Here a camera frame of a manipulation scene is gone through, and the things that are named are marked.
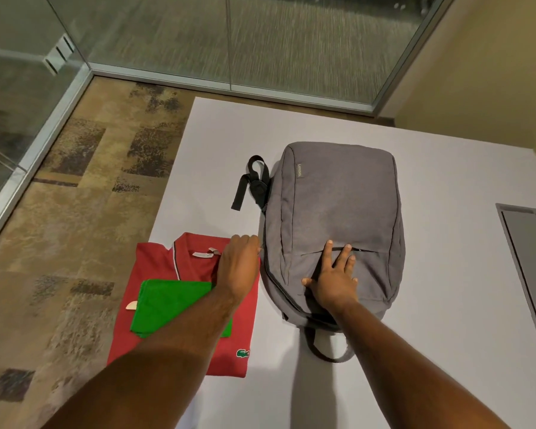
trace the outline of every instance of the red polo shirt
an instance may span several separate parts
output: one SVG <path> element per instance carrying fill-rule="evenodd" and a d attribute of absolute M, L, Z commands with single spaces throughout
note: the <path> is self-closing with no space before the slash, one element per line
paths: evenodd
<path fill-rule="evenodd" d="M 228 238 L 184 233 L 170 250 L 161 244 L 137 244 L 135 265 L 115 320 L 107 364 L 132 350 L 141 341 L 130 331 L 135 311 L 125 310 L 127 304 L 137 300 L 141 283 L 149 279 L 214 283 L 220 256 L 204 258 L 193 256 L 193 253 L 207 253 L 209 248 L 222 252 L 229 241 Z M 218 341 L 207 375 L 245 377 L 257 300 L 258 276 L 252 290 L 234 313 L 230 337 Z"/>

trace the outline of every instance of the folded green cloth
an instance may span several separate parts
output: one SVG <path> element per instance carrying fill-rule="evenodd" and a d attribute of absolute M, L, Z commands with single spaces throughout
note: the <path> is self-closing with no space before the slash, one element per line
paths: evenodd
<path fill-rule="evenodd" d="M 212 283 L 204 281 L 156 279 L 143 281 L 131 331 L 142 338 L 150 336 L 209 293 L 212 287 Z M 230 337 L 231 332 L 232 319 L 221 337 Z"/>

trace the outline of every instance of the table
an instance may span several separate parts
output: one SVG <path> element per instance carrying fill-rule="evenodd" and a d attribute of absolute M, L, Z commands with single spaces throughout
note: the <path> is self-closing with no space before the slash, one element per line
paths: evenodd
<path fill-rule="evenodd" d="M 534 152 L 197 98 L 150 241 L 257 233 L 249 193 L 240 212 L 230 209 L 239 178 L 252 155 L 272 169 L 294 141 L 393 154 L 407 257 L 384 322 L 509 425 L 536 428 L 536 331 L 495 206 L 536 208 Z M 342 337 L 333 340 L 340 353 Z M 193 406 L 199 429 L 387 427 L 357 359 L 312 356 L 263 286 L 248 375 L 206 377 Z"/>

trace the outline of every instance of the person's right arm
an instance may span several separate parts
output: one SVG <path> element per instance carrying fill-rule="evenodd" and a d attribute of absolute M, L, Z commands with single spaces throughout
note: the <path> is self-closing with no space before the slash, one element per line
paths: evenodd
<path fill-rule="evenodd" d="M 507 428 L 508 426 L 453 378 L 417 352 L 365 309 L 352 279 L 355 257 L 347 245 L 331 264 L 331 241 L 322 255 L 317 281 L 303 279 L 318 303 L 336 319 L 393 429 Z"/>

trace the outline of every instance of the gray rectangular panel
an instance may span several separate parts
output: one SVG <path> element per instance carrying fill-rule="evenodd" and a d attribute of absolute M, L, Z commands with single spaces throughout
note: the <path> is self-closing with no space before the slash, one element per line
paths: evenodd
<path fill-rule="evenodd" d="M 497 207 L 536 323 L 536 209 Z"/>

